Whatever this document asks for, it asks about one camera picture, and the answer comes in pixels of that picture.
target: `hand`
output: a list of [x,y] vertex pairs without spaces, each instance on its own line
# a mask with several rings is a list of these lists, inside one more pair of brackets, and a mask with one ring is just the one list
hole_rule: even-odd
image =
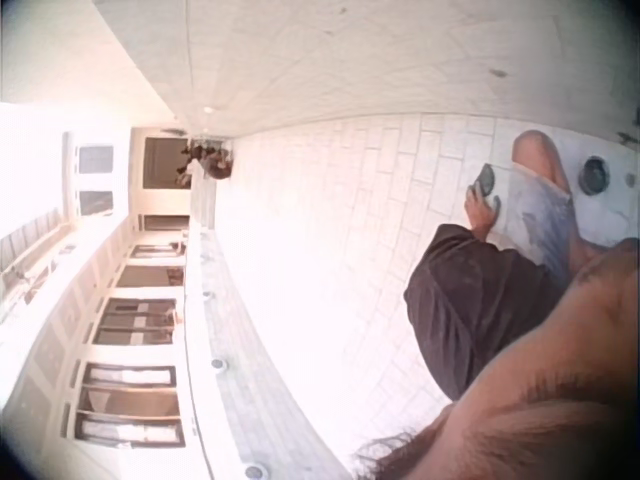
[[473,187],[467,189],[464,209],[469,217],[471,232],[473,232],[478,240],[484,242],[500,215],[500,199],[494,197],[494,209],[491,209],[482,196],[480,183],[476,182]]

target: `leg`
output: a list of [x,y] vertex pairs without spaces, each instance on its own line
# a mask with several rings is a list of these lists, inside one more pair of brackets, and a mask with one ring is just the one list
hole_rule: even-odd
[[[521,134],[513,144],[512,161],[546,178],[560,190],[571,195],[558,150],[546,134],[536,130],[529,130]],[[569,271],[571,276],[573,277],[583,265],[602,251],[601,247],[597,247],[580,237],[575,212],[573,212],[569,225]]]

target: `shorts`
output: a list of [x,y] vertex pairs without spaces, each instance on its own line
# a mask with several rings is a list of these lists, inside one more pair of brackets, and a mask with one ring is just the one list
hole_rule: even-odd
[[569,241],[575,210],[571,195],[522,165],[513,164],[505,234],[536,265],[544,265],[567,287]]

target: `skin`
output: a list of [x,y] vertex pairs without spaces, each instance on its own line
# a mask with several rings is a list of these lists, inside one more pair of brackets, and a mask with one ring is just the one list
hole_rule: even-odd
[[[481,195],[470,192],[467,213],[472,231],[486,239],[496,212]],[[633,402],[638,375],[637,266],[637,243],[626,241],[585,261],[549,318],[502,351],[465,395],[443,412],[439,421],[444,426],[437,440],[407,478],[437,478],[438,472],[455,463],[465,435],[479,426],[553,420],[554,412],[545,417],[515,412],[508,421],[501,416],[501,411],[521,402],[536,379],[554,383],[559,376],[593,378],[618,398]]]

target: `tiled floor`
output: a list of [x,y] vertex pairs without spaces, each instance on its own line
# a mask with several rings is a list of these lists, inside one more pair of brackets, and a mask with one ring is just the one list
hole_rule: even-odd
[[[218,183],[216,230],[264,345],[294,397],[349,462],[365,441],[420,428],[448,400],[419,355],[402,292],[437,225],[466,224],[463,195],[485,162],[507,201],[511,144],[548,132],[576,188],[590,154],[611,186],[574,190],[588,239],[638,235],[636,153],[573,132],[462,115],[354,118],[235,142]],[[506,242],[501,217],[491,239]]]

